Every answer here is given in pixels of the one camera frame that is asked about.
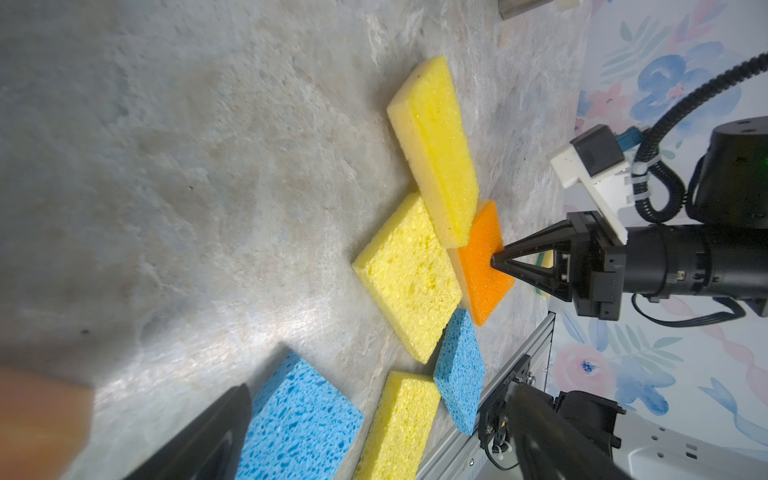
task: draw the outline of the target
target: gray marble countertop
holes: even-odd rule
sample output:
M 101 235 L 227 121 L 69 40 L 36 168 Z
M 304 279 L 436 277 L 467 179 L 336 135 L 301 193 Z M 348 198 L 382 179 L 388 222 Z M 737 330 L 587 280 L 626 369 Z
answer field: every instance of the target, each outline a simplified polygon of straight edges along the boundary
M 67 479 L 122 478 L 289 348 L 366 415 L 351 477 L 387 372 L 432 372 L 350 267 L 415 190 L 385 108 L 420 61 L 449 60 L 505 241 L 564 217 L 545 155 L 572 137 L 589 2 L 10 3 L 0 362 L 96 387 Z M 546 309 L 518 282 L 477 329 L 487 380 Z

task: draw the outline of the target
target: sponge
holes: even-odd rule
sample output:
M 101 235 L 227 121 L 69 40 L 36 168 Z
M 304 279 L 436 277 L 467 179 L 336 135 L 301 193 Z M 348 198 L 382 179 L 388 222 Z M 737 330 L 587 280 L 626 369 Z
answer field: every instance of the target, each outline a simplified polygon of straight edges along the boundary
M 291 352 L 253 399 L 237 480 L 331 479 L 363 414 Z
M 445 328 L 434 377 L 456 427 L 471 435 L 475 430 L 485 365 L 469 312 L 463 308 L 456 309 Z
M 504 249 L 496 203 L 486 202 L 475 217 L 466 247 L 452 252 L 454 267 L 464 293 L 462 305 L 478 326 L 515 285 L 511 276 L 491 268 L 491 256 Z
M 439 402 L 428 376 L 390 372 L 354 479 L 415 478 Z
M 552 250 L 547 250 L 546 252 L 540 252 L 538 254 L 538 257 L 536 257 L 536 265 L 542 266 L 544 268 L 552 268 L 554 265 L 554 252 Z M 542 291 L 540 288 L 535 287 L 534 290 L 539 295 L 543 296 L 544 298 L 549 298 L 549 293 L 546 293 Z
M 406 197 L 353 269 L 408 353 L 427 363 L 462 289 L 419 194 Z
M 440 241 L 463 247 L 479 188 L 445 57 L 416 67 L 386 111 Z

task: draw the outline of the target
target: yellow sponge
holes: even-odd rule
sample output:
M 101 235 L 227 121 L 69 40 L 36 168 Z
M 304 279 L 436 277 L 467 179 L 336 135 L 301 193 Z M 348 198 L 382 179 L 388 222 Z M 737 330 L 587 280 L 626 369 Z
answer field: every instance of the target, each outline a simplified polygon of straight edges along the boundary
M 440 241 L 463 247 L 479 188 L 445 57 L 416 67 L 386 111 Z
M 554 252 L 552 250 L 547 250 L 546 252 L 539 253 L 536 258 L 536 265 L 544 268 L 552 268 L 554 265 Z M 549 293 L 542 292 L 539 288 L 534 288 L 534 290 L 536 290 L 536 293 L 539 295 L 549 298 Z
M 428 376 L 390 372 L 354 479 L 415 478 L 439 402 Z
M 408 353 L 427 363 L 462 289 L 421 195 L 406 197 L 353 269 Z

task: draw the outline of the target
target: metal cylinder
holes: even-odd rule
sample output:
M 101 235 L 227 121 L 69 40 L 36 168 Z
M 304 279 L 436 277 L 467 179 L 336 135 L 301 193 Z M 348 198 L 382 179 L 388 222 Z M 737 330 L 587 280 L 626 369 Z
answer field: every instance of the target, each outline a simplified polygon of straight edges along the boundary
M 536 7 L 548 4 L 552 0 L 498 0 L 498 13 L 502 20 L 526 13 Z
M 768 298 L 768 232 L 727 226 L 627 229 L 624 292 Z

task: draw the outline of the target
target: floral wallpaper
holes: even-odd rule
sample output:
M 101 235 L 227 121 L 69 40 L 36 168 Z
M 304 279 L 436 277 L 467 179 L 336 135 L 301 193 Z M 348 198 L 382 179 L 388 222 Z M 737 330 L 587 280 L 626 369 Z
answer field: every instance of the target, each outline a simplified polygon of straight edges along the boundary
M 596 124 L 616 133 L 650 126 L 713 76 L 768 50 L 765 0 L 593 0 L 574 136 Z M 768 114 L 768 74 L 708 101 L 662 142 L 662 155 L 687 184 L 712 128 Z M 581 185 L 565 192 L 565 211 L 593 210 Z M 665 193 L 653 192 L 661 205 Z M 645 225 L 634 209 L 627 226 Z M 671 223 L 692 223 L 681 212 Z M 661 319 L 686 319 L 722 308 L 711 299 L 641 302 Z M 546 389 L 584 390 L 615 399 L 652 421 L 768 462 L 768 319 L 747 318 L 673 329 L 634 311 L 629 294 L 618 322 L 558 314 Z

